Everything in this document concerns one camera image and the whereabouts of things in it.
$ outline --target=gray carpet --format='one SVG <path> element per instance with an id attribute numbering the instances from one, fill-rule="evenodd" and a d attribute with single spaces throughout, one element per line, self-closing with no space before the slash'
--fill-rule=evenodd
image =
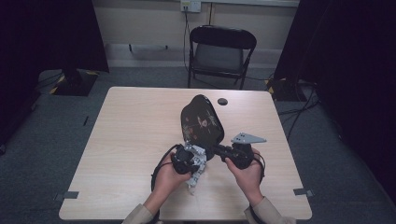
<path id="1" fill-rule="evenodd" d="M 110 87 L 187 86 L 183 67 L 110 70 L 110 74 L 102 73 L 97 78 L 88 97 L 50 95 L 53 85 L 45 85 L 51 79 L 38 85 L 44 88 L 40 89 L 43 94 L 35 111 L 7 142 L 7 153 L 0 157 L 0 223 L 69 223 L 59 219 L 62 203 L 53 198 L 68 190 Z M 57 72 L 45 72 L 40 79 Z M 256 68 L 249 69 L 247 75 L 263 79 L 273 72 Z M 221 89 L 238 88 L 230 79 L 201 80 Z M 193 80 L 191 87 L 214 88 L 198 80 Z M 248 78 L 244 90 L 265 91 L 264 82 Z M 310 88 L 304 88 L 304 92 L 308 95 Z M 276 109 L 285 111 L 303 105 L 276 102 Z M 281 116 L 285 134 L 293 122 L 289 117 Z M 365 164 L 340 141 L 335 127 L 331 117 L 317 105 L 299 117 L 291 132 L 290 148 L 300 177 L 304 186 L 315 192 L 309 198 L 313 217 L 299 223 L 396 223 L 394 207 Z"/>

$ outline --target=cable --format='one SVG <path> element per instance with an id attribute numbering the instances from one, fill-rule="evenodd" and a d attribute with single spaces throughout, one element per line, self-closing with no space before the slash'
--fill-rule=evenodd
<path id="1" fill-rule="evenodd" d="M 312 103 L 312 105 L 310 105 L 308 107 L 305 107 L 305 108 L 302 108 L 302 109 L 292 109 L 292 110 L 282 111 L 282 112 L 279 112 L 277 114 L 279 116 L 288 115 L 288 114 L 295 114 L 295 113 L 300 112 L 301 110 L 303 110 L 303 111 L 309 110 L 309 109 L 315 107 L 316 105 L 318 105 L 319 103 L 320 103 L 320 100 L 316 100 L 314 103 Z"/>
<path id="2" fill-rule="evenodd" d="M 290 117 L 288 117 L 288 118 L 286 118 L 285 120 L 283 120 L 283 121 L 282 121 L 282 126 L 284 126 L 285 123 L 286 123 L 289 119 L 293 118 L 293 117 L 296 116 L 296 115 L 297 115 L 297 113 L 293 113 Z"/>
<path id="3" fill-rule="evenodd" d="M 220 90 L 219 87 L 217 87 L 217 86 L 215 86 L 215 85 L 213 85 L 213 84 L 210 84 L 210 83 L 208 83 L 208 82 L 205 82 L 205 81 L 203 81 L 203 80 L 201 80 L 201 79 L 195 78 L 195 80 L 200 81 L 200 82 L 202 82 L 202 83 L 204 83 L 204 84 L 206 84 L 206 85 L 208 85 L 208 86 L 211 86 L 211 87 L 213 87 L 213 88 L 215 88 L 215 89 Z"/>
<path id="4" fill-rule="evenodd" d="M 300 110 L 300 111 L 298 111 L 297 112 L 297 117 L 296 117 L 296 119 L 294 120 L 294 122 L 291 124 L 291 127 L 290 127 L 290 129 L 289 129 L 289 133 L 288 133 L 288 135 L 287 135 L 287 137 L 286 137 L 286 139 L 289 141 L 289 138 L 290 138 L 290 135 L 291 135 L 291 131 L 293 130 L 293 128 L 294 128 L 294 125 L 295 125 L 295 123 L 297 122 L 297 119 L 300 117 L 300 115 L 303 113 L 303 111 L 305 111 L 306 110 L 306 106 L 309 104 L 309 102 L 311 101 L 311 98 L 312 98 L 312 95 L 314 94 L 314 88 L 312 88 L 312 91 L 311 91 L 311 94 L 309 95 L 309 98 L 308 98 L 308 100 L 306 100 L 306 103 L 305 103 L 305 105 L 303 106 L 303 108 Z"/>
<path id="5" fill-rule="evenodd" d="M 209 25 L 211 25 L 211 22 L 212 22 L 212 7 L 213 7 L 213 3 L 210 3 Z"/>
<path id="6" fill-rule="evenodd" d="M 160 162 L 158 162 L 158 165 L 155 167 L 154 172 L 151 175 L 151 191 L 154 190 L 155 187 L 155 179 L 157 178 L 157 174 L 158 172 L 160 172 L 160 169 L 163 168 L 163 166 L 167 165 L 167 164 L 171 164 L 172 162 L 167 162 L 163 164 L 163 160 L 165 160 L 165 158 L 169 155 L 169 153 L 171 153 L 171 151 L 181 145 L 174 145 L 171 148 L 169 148 L 165 154 L 163 155 L 163 157 L 161 158 Z M 158 219 L 160 218 L 160 210 L 158 210 L 157 214 L 155 214 L 154 218 L 148 223 L 148 224 L 155 224 L 157 223 Z"/>
<path id="7" fill-rule="evenodd" d="M 262 172 L 260 173 L 260 183 L 261 183 L 262 179 L 265 177 L 265 174 L 264 174 L 264 172 L 265 172 L 265 160 L 264 160 L 264 157 L 262 155 L 260 155 L 259 153 L 253 153 L 253 154 L 254 155 L 258 155 L 260 158 L 262 158 L 262 162 L 261 162 L 259 159 L 253 157 L 253 160 L 256 161 L 260 165 L 260 167 L 262 168 Z"/>
<path id="8" fill-rule="evenodd" d="M 264 81 L 264 80 L 266 80 L 265 78 L 256 78 L 256 77 L 245 77 L 245 78 L 253 79 L 253 80 L 258 80 L 258 81 Z"/>
<path id="9" fill-rule="evenodd" d="M 189 30 L 189 37 L 190 37 L 190 26 L 189 26 L 189 19 L 187 18 L 187 10 L 184 10 L 184 16 L 186 18 L 186 26 L 184 27 L 183 62 L 184 62 L 184 67 L 186 68 L 187 73 L 189 73 L 189 69 L 187 68 L 187 65 L 186 65 L 186 33 L 187 33 L 187 30 Z"/>
<path id="10" fill-rule="evenodd" d="M 265 79 L 265 80 L 272 80 L 272 77 L 274 76 L 274 73 L 271 73 L 271 75 L 267 78 L 267 79 Z M 270 89 L 268 88 L 268 86 L 267 85 L 265 85 L 265 87 L 267 88 L 266 89 L 266 91 L 269 91 Z"/>

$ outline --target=person's left hand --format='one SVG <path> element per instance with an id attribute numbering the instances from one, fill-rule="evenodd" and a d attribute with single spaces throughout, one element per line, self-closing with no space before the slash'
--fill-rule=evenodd
<path id="1" fill-rule="evenodd" d="M 169 163 L 172 162 L 171 157 L 174 155 L 175 153 L 171 152 L 163 160 L 164 166 L 161 167 L 155 178 L 154 190 L 143 204 L 152 215 L 158 212 L 169 195 L 175 191 L 182 182 L 191 178 L 191 173 L 180 175 L 175 171 L 173 164 Z"/>
<path id="2" fill-rule="evenodd" d="M 180 175 L 175 171 L 173 164 L 169 163 L 172 162 L 171 157 L 174 155 L 175 153 L 171 152 L 163 160 L 164 166 L 161 167 L 155 179 L 155 186 L 154 186 L 155 192 L 160 192 L 162 194 L 169 195 L 173 191 L 175 191 L 182 182 L 185 182 L 191 178 L 191 173 Z"/>

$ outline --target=chair backrest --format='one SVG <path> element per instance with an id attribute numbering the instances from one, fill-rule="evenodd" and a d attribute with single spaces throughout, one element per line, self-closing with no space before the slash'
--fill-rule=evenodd
<path id="1" fill-rule="evenodd" d="M 192 42 L 233 49 L 254 49 L 257 44 L 256 37 L 249 31 L 214 25 L 194 28 L 190 33 L 191 48 Z"/>

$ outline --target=person's right hand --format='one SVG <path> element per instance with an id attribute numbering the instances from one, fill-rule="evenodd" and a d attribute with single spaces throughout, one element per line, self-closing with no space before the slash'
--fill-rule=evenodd
<path id="1" fill-rule="evenodd" d="M 253 149 L 253 153 L 259 154 L 260 152 Z M 258 162 L 253 161 L 248 168 L 244 170 L 240 170 L 233 164 L 233 162 L 226 158 L 225 162 L 227 163 L 228 169 L 233 173 L 235 176 L 236 183 L 238 184 L 239 188 L 244 192 L 247 200 L 250 202 L 250 205 L 253 207 L 257 205 L 259 202 L 262 201 L 262 193 L 260 191 L 260 179 L 261 179 L 261 172 L 262 168 Z"/>

